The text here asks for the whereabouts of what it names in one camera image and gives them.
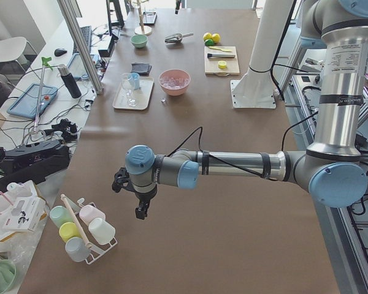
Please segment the white cup on rack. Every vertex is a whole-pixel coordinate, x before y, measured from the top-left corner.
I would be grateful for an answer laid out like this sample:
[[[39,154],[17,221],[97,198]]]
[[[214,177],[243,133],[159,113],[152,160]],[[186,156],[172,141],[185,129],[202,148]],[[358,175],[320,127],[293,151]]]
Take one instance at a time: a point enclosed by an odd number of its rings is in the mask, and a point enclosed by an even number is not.
[[[88,230],[100,245],[108,244],[116,232],[115,227],[100,217],[93,219],[89,223]]]

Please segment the aluminium frame post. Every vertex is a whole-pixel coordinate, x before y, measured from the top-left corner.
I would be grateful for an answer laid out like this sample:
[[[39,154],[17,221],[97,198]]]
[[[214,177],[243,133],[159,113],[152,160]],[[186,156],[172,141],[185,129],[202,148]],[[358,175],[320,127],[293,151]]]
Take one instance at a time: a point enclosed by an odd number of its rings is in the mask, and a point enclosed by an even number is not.
[[[94,63],[92,62],[90,54],[83,41],[82,33],[80,32],[74,8],[71,2],[67,0],[57,0],[57,3],[61,10],[61,14],[67,24],[69,33],[79,51],[79,55],[83,61],[83,65],[85,66],[90,82],[92,83],[96,94],[102,94],[102,83],[98,77],[97,70],[95,69]]]

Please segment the light blue cup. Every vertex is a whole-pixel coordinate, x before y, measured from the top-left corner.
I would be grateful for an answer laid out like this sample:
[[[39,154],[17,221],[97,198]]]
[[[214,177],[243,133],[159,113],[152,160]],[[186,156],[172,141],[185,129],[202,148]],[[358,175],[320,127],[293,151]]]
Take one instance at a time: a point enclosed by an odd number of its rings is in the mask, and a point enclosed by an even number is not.
[[[136,72],[133,72],[131,76],[133,80],[134,89],[135,90],[140,89],[140,75]]]

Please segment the pink bowl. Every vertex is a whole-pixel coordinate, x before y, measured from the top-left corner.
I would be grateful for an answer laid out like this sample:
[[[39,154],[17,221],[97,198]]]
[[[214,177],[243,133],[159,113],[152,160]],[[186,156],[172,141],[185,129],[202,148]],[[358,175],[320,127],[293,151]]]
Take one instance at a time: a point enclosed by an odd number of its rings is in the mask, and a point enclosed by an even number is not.
[[[169,96],[180,96],[186,93],[191,77],[189,73],[180,69],[164,71],[158,78],[162,90]]]

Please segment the white cardboard box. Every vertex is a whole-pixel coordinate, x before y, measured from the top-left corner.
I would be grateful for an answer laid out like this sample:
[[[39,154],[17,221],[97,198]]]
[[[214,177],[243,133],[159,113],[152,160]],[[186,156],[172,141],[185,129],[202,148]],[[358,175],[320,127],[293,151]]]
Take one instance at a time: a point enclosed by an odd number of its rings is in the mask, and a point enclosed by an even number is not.
[[[45,214],[45,200],[40,197],[19,197],[7,214],[3,229],[8,232],[34,232]]]

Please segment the wooden cutting board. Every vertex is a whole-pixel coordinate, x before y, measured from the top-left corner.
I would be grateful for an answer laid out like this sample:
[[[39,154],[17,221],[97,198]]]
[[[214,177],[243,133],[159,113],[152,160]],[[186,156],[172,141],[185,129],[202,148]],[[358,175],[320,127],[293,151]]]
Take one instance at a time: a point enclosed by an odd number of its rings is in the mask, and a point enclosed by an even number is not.
[[[239,62],[238,62],[238,55],[237,50],[235,47],[231,46],[215,46],[215,47],[221,47],[232,50],[232,52],[222,52],[218,50],[211,50],[209,47],[204,47],[204,72],[206,75],[239,75],[240,69],[239,69]],[[232,54],[235,55],[235,58],[228,59],[208,59],[207,53],[215,53],[215,54]],[[227,68],[220,69],[218,67],[219,61],[226,61]]]

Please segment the green cup on rack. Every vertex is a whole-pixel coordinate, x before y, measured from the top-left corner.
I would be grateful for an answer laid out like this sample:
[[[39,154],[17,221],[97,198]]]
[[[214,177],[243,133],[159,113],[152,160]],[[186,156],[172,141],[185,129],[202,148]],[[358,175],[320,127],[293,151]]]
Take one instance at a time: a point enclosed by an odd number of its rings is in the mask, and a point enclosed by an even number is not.
[[[72,217],[69,214],[69,211],[61,205],[53,207],[50,210],[49,217],[57,228],[60,228],[66,222],[72,222]]]

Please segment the metal ice scoop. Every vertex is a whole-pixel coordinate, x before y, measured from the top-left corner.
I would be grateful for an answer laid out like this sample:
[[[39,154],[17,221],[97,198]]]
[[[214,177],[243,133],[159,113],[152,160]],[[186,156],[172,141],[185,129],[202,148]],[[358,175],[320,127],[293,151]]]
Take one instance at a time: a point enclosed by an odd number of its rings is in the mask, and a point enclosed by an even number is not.
[[[184,37],[189,37],[193,35],[194,35],[193,32],[185,33],[185,34],[175,33],[175,34],[165,37],[164,42],[165,43],[181,43]]]

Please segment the ice cubes in bowl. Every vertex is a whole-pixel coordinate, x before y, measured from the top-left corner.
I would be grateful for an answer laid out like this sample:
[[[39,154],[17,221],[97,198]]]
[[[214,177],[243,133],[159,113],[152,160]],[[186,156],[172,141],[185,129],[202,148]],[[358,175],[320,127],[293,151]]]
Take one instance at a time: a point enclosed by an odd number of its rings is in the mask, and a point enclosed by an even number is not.
[[[183,89],[186,87],[190,79],[189,78],[174,78],[174,77],[162,77],[159,82],[166,89]]]

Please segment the black keyboard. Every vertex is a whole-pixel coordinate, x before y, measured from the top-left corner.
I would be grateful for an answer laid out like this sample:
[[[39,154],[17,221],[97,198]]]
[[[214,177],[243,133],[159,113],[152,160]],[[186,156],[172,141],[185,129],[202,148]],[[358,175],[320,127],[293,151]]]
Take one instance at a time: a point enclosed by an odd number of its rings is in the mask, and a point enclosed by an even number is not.
[[[86,45],[88,52],[91,53],[91,41],[93,35],[91,26],[81,27],[80,32],[82,33],[83,41]]]

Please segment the wooden glass stand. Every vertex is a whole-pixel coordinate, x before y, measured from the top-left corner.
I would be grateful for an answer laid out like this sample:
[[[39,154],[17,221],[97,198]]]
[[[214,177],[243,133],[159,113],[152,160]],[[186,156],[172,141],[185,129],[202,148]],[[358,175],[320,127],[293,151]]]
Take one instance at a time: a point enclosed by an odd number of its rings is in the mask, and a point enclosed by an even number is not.
[[[152,28],[144,24],[140,0],[132,0],[131,4],[139,16],[139,25],[135,28],[134,33],[137,35],[149,36],[152,33]]]

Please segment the dark grey folded cloth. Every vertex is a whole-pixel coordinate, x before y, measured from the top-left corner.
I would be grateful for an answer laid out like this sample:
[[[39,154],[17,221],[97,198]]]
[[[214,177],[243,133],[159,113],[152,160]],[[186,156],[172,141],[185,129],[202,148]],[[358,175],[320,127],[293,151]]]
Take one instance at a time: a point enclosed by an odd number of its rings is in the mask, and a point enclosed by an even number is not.
[[[149,63],[135,62],[131,64],[131,73],[137,73],[140,76],[148,76],[152,66]]]

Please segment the metal muddler tool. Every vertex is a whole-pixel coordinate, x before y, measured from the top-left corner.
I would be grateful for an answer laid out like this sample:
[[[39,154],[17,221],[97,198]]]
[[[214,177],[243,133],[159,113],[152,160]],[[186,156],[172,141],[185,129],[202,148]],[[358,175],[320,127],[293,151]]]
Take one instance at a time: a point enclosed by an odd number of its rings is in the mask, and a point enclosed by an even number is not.
[[[223,59],[223,58],[228,58],[228,59],[232,59],[235,58],[235,55],[232,54],[215,54],[215,53],[207,53],[207,58],[208,59]]]

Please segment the white cup rack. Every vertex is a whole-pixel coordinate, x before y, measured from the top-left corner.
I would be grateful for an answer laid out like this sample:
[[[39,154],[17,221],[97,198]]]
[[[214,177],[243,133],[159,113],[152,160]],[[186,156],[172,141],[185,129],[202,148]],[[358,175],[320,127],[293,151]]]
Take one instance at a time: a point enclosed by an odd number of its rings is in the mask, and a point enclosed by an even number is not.
[[[73,204],[72,201],[69,199],[68,197],[68,201],[70,206],[72,207],[78,221],[80,222],[80,225],[82,226],[86,236],[88,237],[89,241],[92,243],[91,246],[91,253],[88,256],[88,258],[86,260],[84,260],[83,262],[85,262],[86,264],[90,265],[92,263],[94,263],[96,260],[100,259],[103,255],[105,255],[106,253],[108,253],[109,250],[113,249],[114,246],[116,246],[118,244],[118,240],[116,239],[116,237],[114,236],[113,239],[105,245],[100,245],[92,236],[92,234],[90,233],[90,231],[88,230],[88,225],[86,225],[81,218],[79,217],[79,211],[80,209],[85,206],[86,204],[84,204],[84,199],[79,199],[77,201],[77,204]],[[93,205],[96,207],[96,205],[91,202],[87,205]]]

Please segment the grey cup on rack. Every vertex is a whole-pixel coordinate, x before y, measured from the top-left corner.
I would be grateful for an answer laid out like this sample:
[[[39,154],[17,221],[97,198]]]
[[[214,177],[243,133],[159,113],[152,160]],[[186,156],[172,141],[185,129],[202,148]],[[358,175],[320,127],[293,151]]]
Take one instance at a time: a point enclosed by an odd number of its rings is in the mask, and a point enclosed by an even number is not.
[[[65,250],[68,256],[75,262],[86,260],[91,253],[91,249],[86,247],[83,239],[77,236],[67,240]]]

